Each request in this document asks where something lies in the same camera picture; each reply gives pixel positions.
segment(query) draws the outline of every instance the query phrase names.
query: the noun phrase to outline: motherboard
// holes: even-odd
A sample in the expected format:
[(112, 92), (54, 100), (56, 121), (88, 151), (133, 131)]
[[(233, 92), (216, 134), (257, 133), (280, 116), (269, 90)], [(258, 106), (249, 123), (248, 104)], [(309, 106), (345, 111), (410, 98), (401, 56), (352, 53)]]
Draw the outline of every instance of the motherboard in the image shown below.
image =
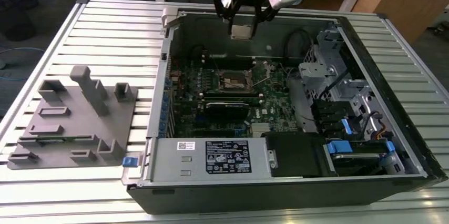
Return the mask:
[(173, 59), (174, 137), (260, 137), (297, 131), (286, 79), (297, 75), (280, 62), (230, 60), (202, 53)]

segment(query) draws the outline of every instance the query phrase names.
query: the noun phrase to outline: blue tab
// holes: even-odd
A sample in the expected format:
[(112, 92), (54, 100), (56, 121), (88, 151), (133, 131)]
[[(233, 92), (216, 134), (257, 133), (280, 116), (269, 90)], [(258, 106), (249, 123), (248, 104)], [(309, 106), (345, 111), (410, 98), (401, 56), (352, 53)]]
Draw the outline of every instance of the blue tab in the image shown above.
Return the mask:
[(341, 123), (342, 123), (342, 125), (344, 125), (344, 127), (345, 127), (346, 134), (348, 134), (348, 135), (352, 135), (352, 129), (350, 129), (350, 127), (349, 127), (348, 120), (346, 120), (346, 119), (341, 119)]
[(387, 151), (389, 151), (389, 152), (391, 152), (391, 151), (394, 151), (394, 150), (395, 150), (395, 148), (394, 148), (394, 144), (393, 144), (393, 142), (391, 142), (391, 141), (387, 141), (387, 142), (386, 142), (386, 148), (387, 148)]
[(336, 148), (334, 148), (333, 144), (330, 143), (330, 144), (326, 144), (326, 145), (328, 145), (329, 154), (336, 153)]
[(125, 168), (138, 167), (138, 158), (137, 157), (125, 157), (121, 163), (121, 166)]
[(349, 141), (332, 141), (328, 145), (329, 154), (352, 153)]

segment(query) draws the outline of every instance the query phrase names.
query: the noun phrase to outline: white label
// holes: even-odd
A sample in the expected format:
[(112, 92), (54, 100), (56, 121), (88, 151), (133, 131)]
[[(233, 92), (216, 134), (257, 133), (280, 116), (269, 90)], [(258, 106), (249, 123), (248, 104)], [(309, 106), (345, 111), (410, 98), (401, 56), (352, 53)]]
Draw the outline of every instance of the white label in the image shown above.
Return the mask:
[(194, 150), (194, 142), (193, 141), (178, 141), (177, 150)]

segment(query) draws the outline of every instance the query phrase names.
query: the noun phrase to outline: power supply label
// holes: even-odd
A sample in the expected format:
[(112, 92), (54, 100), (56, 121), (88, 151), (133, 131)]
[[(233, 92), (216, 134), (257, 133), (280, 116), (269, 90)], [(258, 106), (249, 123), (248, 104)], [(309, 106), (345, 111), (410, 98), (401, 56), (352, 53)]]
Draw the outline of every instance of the power supply label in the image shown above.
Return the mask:
[(209, 174), (250, 173), (248, 141), (206, 141), (205, 171)]

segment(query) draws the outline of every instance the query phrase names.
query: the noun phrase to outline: aluminum extrusion table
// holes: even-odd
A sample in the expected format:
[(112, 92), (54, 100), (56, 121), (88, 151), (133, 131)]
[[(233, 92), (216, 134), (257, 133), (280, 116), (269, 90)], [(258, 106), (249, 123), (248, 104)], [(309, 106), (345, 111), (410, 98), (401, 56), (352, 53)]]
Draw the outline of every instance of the aluminum extrusion table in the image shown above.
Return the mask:
[[(449, 182), (397, 194), (369, 206), (217, 215), (148, 215), (121, 183), (122, 167), (9, 170), (8, 154), (34, 112), (44, 79), (65, 85), (69, 69), (88, 65), (102, 84), (138, 87), (128, 153), (144, 150), (161, 53), (161, 13), (166, 6), (210, 5), (88, 0), (77, 3), (0, 124), (0, 223), (443, 223), (449, 219)], [(334, 12), (288, 9), (314, 15)], [(373, 14), (338, 13), (353, 25), (443, 169), (449, 169), (449, 96), (389, 20)], [(138, 169), (125, 173), (138, 177)]]

